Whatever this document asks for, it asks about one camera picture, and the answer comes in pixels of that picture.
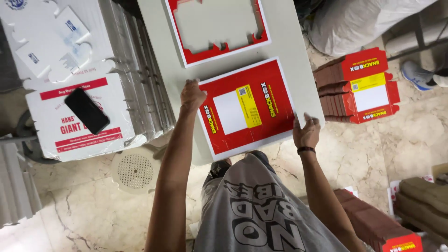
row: phone screen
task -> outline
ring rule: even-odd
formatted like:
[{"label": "phone screen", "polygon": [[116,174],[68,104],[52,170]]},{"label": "phone screen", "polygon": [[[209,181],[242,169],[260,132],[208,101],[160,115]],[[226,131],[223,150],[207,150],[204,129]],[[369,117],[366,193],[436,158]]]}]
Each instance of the phone screen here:
[{"label": "phone screen", "polygon": [[75,89],[67,96],[65,104],[94,135],[100,133],[110,123],[109,118],[103,114],[82,88]]}]

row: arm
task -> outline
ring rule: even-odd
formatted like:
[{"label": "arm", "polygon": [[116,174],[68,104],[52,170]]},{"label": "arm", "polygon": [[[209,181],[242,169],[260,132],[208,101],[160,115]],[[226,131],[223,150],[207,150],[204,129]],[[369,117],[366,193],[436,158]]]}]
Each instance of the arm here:
[{"label": "arm", "polygon": [[196,112],[206,94],[187,81],[181,110],[165,151],[154,195],[145,251],[185,251],[185,195],[191,166]]},{"label": "arm", "polygon": [[[320,124],[317,118],[305,114],[306,125],[300,129],[298,120],[294,122],[293,137],[297,148],[315,148],[319,142]],[[310,210],[351,252],[365,252],[356,236],[352,223],[339,203],[336,195],[323,174],[312,151],[300,152],[305,175],[306,194]]]}]

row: bracelet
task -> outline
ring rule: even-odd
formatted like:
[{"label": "bracelet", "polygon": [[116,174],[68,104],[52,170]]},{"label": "bracelet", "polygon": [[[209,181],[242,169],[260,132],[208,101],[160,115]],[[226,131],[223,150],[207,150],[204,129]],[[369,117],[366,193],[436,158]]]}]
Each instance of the bracelet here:
[{"label": "bracelet", "polygon": [[297,154],[300,155],[301,152],[314,152],[314,153],[316,153],[316,150],[314,150],[311,147],[306,147],[305,146],[305,147],[300,147],[300,148],[297,149]]}]

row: qr code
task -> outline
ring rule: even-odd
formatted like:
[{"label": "qr code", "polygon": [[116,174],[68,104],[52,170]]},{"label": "qr code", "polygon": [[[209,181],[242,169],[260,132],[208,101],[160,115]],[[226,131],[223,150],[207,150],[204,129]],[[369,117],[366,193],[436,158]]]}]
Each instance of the qr code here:
[{"label": "qr code", "polygon": [[238,91],[240,92],[241,96],[246,94],[246,88],[245,87],[238,89]]}]

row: gray sneaker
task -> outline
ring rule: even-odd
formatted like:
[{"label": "gray sneaker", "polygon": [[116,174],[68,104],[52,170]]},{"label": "gray sneaker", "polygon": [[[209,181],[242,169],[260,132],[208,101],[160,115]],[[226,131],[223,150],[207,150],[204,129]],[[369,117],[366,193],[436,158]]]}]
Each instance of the gray sneaker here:
[{"label": "gray sneaker", "polygon": [[406,61],[401,66],[401,73],[404,78],[412,82],[418,90],[426,91],[434,88],[434,86],[427,85],[427,83],[431,81],[434,73],[421,68],[421,66],[412,61]]}]

